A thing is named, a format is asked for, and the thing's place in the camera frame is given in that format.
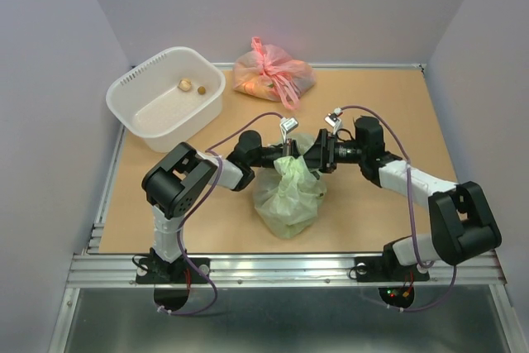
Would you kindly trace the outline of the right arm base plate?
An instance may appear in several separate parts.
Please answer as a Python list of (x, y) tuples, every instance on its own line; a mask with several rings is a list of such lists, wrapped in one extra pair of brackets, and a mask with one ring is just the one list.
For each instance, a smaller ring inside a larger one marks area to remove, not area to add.
[(421, 273), (416, 265), (401, 265), (396, 259), (383, 255), (361, 256), (353, 267), (356, 280), (371, 282), (423, 282), (430, 279), (428, 272)]

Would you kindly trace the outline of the white plastic basket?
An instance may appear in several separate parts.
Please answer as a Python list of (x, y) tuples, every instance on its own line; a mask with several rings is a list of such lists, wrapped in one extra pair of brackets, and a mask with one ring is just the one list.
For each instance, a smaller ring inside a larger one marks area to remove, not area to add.
[[(193, 87), (178, 88), (188, 78)], [(203, 86), (205, 95), (198, 94)], [(161, 51), (122, 75), (108, 89), (112, 114), (153, 151), (166, 153), (201, 131), (222, 111), (226, 77), (196, 50), (177, 46)]]

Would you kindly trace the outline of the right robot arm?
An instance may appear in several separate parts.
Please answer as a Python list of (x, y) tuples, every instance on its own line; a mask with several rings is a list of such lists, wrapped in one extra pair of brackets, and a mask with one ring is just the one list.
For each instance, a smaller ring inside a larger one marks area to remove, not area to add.
[(308, 168), (332, 173), (339, 164), (358, 165), (372, 184), (403, 195), (408, 209), (416, 205), (428, 211), (430, 231), (388, 243), (380, 269), (390, 279), (441, 260), (458, 264), (498, 248), (502, 235), (482, 188), (469, 181), (458, 184), (413, 168), (404, 156), (385, 147), (388, 130), (376, 117), (360, 117), (355, 134), (346, 141), (338, 131), (321, 129), (303, 159)]

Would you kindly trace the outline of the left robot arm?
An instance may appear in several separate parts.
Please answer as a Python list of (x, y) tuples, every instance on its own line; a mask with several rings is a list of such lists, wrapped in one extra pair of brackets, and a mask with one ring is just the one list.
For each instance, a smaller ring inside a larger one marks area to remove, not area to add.
[(239, 135), (234, 150), (222, 159), (205, 155), (182, 142), (143, 178), (141, 187), (152, 206), (155, 239), (149, 253), (134, 260), (138, 284), (177, 284), (198, 277), (185, 259), (183, 226), (215, 187), (239, 192), (255, 178), (253, 168), (272, 167), (284, 155), (299, 155), (298, 145), (285, 138), (263, 146), (257, 131)]

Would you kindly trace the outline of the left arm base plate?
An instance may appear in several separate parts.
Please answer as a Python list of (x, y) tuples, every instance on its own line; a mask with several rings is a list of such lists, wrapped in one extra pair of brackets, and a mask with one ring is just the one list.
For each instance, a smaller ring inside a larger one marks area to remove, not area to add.
[(134, 257), (132, 262), (136, 267), (135, 283), (139, 285), (207, 284), (183, 258), (177, 259), (174, 265), (147, 256)]

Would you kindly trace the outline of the green plastic bag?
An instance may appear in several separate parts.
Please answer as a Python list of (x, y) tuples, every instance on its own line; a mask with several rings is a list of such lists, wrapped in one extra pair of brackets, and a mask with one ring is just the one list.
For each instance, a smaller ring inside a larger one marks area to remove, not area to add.
[(289, 155), (258, 171), (253, 203), (275, 236), (292, 239), (317, 220), (326, 192), (322, 174), (308, 168), (301, 155)]

